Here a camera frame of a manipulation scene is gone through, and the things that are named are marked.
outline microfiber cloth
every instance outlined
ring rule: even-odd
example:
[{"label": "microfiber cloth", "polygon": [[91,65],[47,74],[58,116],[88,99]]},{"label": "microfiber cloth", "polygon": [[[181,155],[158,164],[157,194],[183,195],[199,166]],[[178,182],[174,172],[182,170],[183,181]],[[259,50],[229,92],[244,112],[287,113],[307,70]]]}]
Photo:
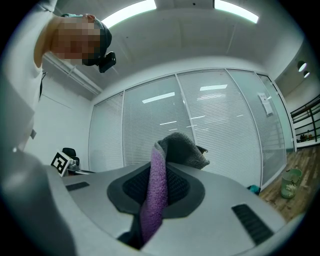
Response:
[{"label": "microfiber cloth", "polygon": [[154,144],[147,194],[140,210],[140,227],[145,244],[162,223],[162,212],[168,206],[166,162],[202,169],[210,161],[203,153],[206,149],[196,146],[185,134],[174,132]]}]

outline wooden floor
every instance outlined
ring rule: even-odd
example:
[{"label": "wooden floor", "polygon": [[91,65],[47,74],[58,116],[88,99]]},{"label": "wooden floor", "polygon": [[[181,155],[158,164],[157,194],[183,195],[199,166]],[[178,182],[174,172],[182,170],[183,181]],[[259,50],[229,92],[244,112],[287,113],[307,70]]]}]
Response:
[{"label": "wooden floor", "polygon": [[290,168],[298,168],[302,171],[302,181],[295,197],[285,199],[281,196],[281,175],[259,195],[275,208],[287,222],[307,210],[320,187],[320,146],[288,153],[284,171]]}]

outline green bucket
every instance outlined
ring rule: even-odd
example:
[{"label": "green bucket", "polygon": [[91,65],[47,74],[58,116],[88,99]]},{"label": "green bucket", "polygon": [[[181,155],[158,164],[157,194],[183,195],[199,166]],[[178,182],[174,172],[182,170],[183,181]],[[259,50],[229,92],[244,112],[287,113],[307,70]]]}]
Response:
[{"label": "green bucket", "polygon": [[283,198],[293,198],[300,186],[302,171],[299,169],[289,169],[282,174],[281,196]]}]

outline paper notice on glass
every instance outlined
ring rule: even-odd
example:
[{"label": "paper notice on glass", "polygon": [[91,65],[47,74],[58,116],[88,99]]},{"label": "paper notice on glass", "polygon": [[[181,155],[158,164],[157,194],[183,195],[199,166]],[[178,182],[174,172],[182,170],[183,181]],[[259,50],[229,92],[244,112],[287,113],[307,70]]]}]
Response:
[{"label": "paper notice on glass", "polygon": [[259,98],[261,100],[261,103],[262,103],[262,105],[263,105],[263,107],[265,109],[266,114],[267,115],[272,114],[273,110],[272,110],[271,104],[270,104],[266,94],[258,92],[258,96],[259,96]]}]

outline purple cloth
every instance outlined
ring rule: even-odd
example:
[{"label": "purple cloth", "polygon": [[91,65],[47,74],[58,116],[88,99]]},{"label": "purple cloth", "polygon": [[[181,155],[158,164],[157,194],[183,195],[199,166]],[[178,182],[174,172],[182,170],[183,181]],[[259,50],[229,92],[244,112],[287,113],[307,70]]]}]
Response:
[{"label": "purple cloth", "polygon": [[151,153],[151,168],[146,199],[140,211],[143,243],[149,241],[162,223],[162,212],[168,206],[166,157],[158,143]]}]

